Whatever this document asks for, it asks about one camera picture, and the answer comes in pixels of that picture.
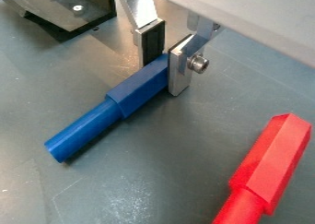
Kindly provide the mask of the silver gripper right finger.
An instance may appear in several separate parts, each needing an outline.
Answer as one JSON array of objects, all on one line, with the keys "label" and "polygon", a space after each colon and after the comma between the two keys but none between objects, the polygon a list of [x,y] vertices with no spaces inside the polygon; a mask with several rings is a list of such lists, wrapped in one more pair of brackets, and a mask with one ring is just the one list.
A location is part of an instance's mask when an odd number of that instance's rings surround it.
[{"label": "silver gripper right finger", "polygon": [[169,50],[169,92],[179,96],[191,84],[193,74],[203,74],[210,60],[205,46],[225,29],[221,24],[190,12],[187,28],[193,31]]}]

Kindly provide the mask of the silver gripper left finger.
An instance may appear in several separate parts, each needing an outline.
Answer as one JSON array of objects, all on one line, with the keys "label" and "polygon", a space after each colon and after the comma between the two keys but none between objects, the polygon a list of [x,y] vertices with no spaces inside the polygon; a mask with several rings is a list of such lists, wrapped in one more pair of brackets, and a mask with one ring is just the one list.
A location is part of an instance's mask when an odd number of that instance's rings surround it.
[{"label": "silver gripper left finger", "polygon": [[119,0],[133,24],[139,66],[145,67],[165,51],[166,22],[158,17],[154,0]]}]

